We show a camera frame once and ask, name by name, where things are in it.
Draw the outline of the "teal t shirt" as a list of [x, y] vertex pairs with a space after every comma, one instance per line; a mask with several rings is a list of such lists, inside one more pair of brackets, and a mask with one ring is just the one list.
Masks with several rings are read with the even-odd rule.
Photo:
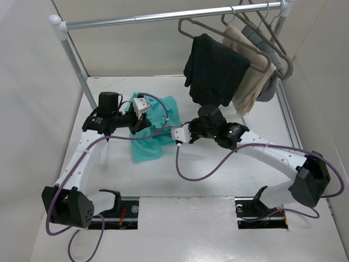
[[[135, 135], [130, 135], [131, 138], [142, 138], [152, 135], [158, 131], [164, 125], [166, 120], [166, 113], [163, 106], [154, 98], [148, 98], [152, 109], [147, 112], [147, 119], [150, 121], [151, 126], [137, 132]], [[161, 98], [160, 101], [166, 106], [169, 113], [168, 127], [179, 126], [182, 124], [180, 120], [177, 101], [173, 96], [167, 96]], [[133, 161], [136, 164], [159, 159], [163, 156], [163, 147], [174, 144], [175, 142], [171, 138], [171, 131], [169, 129], [162, 130], [157, 136], [146, 140], [135, 140], [131, 142], [131, 151], [133, 155]]]

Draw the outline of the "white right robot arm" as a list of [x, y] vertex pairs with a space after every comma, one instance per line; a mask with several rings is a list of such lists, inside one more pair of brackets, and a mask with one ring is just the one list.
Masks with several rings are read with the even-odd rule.
[[258, 215], [265, 215], [272, 207], [298, 202], [316, 207], [330, 182], [330, 175], [322, 156], [316, 152], [303, 153], [299, 149], [278, 148], [255, 134], [248, 127], [227, 122], [214, 105], [198, 110], [198, 117], [189, 122], [191, 140], [213, 139], [220, 147], [253, 157], [288, 177], [276, 186], [263, 186], [252, 201]]

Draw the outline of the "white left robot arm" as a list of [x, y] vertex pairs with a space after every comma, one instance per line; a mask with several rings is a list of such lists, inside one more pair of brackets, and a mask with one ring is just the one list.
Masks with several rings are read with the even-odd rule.
[[41, 194], [47, 213], [46, 224], [88, 228], [93, 217], [106, 212], [116, 216], [121, 212], [121, 194], [101, 189], [86, 193], [87, 182], [100, 154], [107, 148], [111, 135], [118, 128], [129, 128], [135, 134], [151, 126], [146, 113], [152, 108], [149, 99], [141, 94], [132, 99], [129, 109], [120, 110], [119, 93], [101, 92], [98, 106], [82, 125], [76, 151], [66, 169], [53, 186], [46, 186]]

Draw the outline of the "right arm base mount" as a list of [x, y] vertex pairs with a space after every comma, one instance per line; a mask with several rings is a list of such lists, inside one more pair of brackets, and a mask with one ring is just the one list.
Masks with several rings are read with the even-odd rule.
[[254, 196], [235, 198], [238, 229], [288, 229], [284, 211], [268, 208], [260, 201], [267, 186], [262, 187]]

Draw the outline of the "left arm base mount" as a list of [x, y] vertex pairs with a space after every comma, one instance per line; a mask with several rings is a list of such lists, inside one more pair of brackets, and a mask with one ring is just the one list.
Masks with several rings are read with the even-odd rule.
[[123, 198], [119, 212], [108, 210], [101, 213], [105, 230], [136, 230], [139, 216], [139, 198]]

